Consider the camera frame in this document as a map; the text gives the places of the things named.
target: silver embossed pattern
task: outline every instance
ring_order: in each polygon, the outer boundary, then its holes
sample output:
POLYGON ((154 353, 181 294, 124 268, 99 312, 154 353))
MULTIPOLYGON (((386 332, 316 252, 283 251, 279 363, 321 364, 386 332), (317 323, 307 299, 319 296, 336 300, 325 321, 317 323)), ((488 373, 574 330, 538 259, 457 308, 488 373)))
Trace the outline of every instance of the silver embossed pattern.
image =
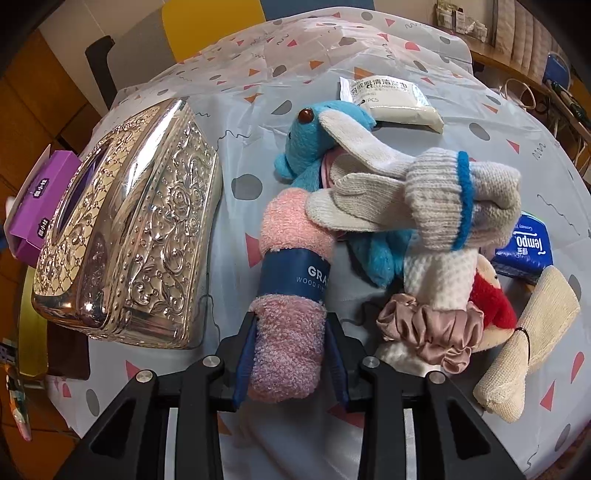
POLYGON ((161 348, 198 339, 196 291, 221 182, 217 153, 184 99, 118 126, 60 202, 35 275, 35 309, 94 338, 161 348))

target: table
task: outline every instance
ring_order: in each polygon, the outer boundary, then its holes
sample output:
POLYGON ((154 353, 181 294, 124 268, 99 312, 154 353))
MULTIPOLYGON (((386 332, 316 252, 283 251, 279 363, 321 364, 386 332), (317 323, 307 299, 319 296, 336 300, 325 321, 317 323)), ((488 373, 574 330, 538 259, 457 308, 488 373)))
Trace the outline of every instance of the table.
MULTIPOLYGON (((48 386, 51 400, 74 429, 84 434, 139 369, 151 368, 160 375, 213 353, 214 321, 222 337, 238 331, 258 286, 262 213, 286 187, 274 174, 273 159, 283 150, 296 113, 311 103, 334 99, 339 76, 361 78, 372 72, 419 85, 446 123, 443 134, 386 125, 375 131, 381 141, 413 156, 430 147, 465 150, 476 161, 500 161, 522 173, 523 208, 547 225, 555 265, 580 297, 580 317, 548 361, 527 378, 519 421, 508 424, 480 410, 528 478, 551 465, 591 414, 591 197, 543 125, 475 79, 471 64, 468 47, 458 37, 393 15, 334 7, 233 34, 137 89, 122 92, 121 102, 96 128, 90 147, 131 115, 167 98, 187 96, 205 137, 220 155, 225 188, 210 250, 210 293, 215 301, 210 311, 215 318, 208 319, 206 342, 195 351, 154 351, 91 340, 90 378, 53 378, 48 386), (587 361, 580 364, 583 357, 587 361), (574 362, 580 369, 573 377, 574 362)), ((326 304, 343 319, 345 333, 359 338, 368 352, 375 351, 379 341, 375 302, 384 297, 384 291, 355 272, 340 243, 326 304)), ((472 396, 492 355, 475 355, 454 379, 467 396, 472 396)), ((225 478, 353 480, 362 425, 363 418, 339 409, 328 377, 301 401, 247 401, 236 414, 219 416, 225 478)), ((174 423, 169 432, 174 432, 174 423)), ((168 439, 174 443, 174 436, 168 439)))

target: rolled pink sock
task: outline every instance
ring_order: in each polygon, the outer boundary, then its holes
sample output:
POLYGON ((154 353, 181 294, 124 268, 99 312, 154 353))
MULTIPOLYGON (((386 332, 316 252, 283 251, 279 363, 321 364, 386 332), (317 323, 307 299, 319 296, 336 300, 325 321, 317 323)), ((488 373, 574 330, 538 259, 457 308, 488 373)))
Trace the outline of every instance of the rolled pink sock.
MULTIPOLYGON (((306 216, 308 192, 290 188, 269 202, 263 215, 261 254, 306 248, 330 262, 335 239, 306 216)), ((248 394, 270 403, 304 398, 318 385, 324 353, 323 305, 295 295, 256 298, 258 316, 255 358, 248 394)))

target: stuffed toy eye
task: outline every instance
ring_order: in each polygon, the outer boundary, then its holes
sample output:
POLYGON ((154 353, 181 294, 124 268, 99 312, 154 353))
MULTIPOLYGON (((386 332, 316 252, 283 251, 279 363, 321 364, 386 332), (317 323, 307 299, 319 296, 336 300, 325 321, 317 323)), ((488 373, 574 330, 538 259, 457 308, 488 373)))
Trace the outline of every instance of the stuffed toy eye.
POLYGON ((314 119, 314 112, 312 108, 304 108, 300 110, 300 113, 297 115, 297 120, 301 124, 309 124, 314 119))

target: blue label band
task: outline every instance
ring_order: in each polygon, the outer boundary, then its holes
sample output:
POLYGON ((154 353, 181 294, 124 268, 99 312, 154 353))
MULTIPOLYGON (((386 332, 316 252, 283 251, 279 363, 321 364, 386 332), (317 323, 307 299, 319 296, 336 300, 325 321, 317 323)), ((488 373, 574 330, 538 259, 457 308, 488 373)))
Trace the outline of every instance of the blue label band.
POLYGON ((262 260, 257 297, 277 293, 297 295, 321 305, 328 285, 330 264, 306 248, 267 252, 262 260))

